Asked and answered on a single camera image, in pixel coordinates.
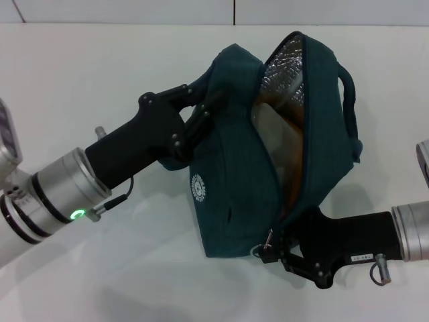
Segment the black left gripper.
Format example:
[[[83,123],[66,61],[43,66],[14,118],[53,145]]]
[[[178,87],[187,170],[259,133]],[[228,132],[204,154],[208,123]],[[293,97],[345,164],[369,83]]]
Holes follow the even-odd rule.
[[[175,108],[195,106],[184,123]],[[95,176],[113,189],[174,150],[177,159],[192,159],[195,148],[215,128],[225,110],[225,90],[202,100],[200,87],[186,84],[139,98],[137,114],[126,124],[85,149]]]

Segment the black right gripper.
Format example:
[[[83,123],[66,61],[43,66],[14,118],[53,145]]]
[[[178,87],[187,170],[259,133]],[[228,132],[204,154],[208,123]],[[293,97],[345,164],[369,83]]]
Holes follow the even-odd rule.
[[[261,247],[264,264],[279,262],[287,272],[311,280],[321,289],[333,285],[335,273],[343,266],[374,262],[379,254],[386,260],[402,259],[388,211],[332,219],[312,208],[301,217],[298,239],[283,229],[278,247]]]

